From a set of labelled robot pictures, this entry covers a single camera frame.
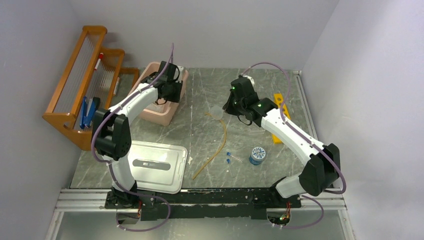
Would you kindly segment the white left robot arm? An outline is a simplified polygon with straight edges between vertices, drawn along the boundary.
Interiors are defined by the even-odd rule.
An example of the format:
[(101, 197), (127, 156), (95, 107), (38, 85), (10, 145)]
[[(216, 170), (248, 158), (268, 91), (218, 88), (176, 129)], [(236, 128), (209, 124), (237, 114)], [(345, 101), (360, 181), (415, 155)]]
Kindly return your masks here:
[(134, 207), (139, 200), (137, 181), (128, 160), (132, 145), (130, 125), (158, 100), (178, 104), (187, 77), (188, 71), (183, 66), (170, 61), (152, 62), (123, 100), (94, 113), (91, 152), (98, 162), (107, 165), (112, 195), (126, 208)]

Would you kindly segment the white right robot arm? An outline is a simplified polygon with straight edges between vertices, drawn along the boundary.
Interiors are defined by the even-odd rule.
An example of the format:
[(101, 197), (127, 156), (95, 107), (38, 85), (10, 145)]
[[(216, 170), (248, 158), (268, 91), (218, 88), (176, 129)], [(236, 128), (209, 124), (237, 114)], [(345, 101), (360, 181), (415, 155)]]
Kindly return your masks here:
[(324, 144), (294, 124), (271, 99), (259, 98), (251, 80), (239, 76), (233, 80), (223, 110), (233, 116), (244, 116), (250, 124), (275, 135), (303, 164), (303, 170), (279, 180), (270, 193), (270, 202), (282, 207), (294, 195), (318, 196), (342, 178), (338, 147)]

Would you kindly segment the clear plastic funnel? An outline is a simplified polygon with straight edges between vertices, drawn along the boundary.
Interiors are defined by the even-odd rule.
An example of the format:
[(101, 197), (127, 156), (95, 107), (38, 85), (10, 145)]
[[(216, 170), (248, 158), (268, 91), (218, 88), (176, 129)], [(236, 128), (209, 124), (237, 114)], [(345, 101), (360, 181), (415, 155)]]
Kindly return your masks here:
[(224, 116), (224, 110), (218, 105), (211, 107), (209, 113), (214, 120), (221, 120)]

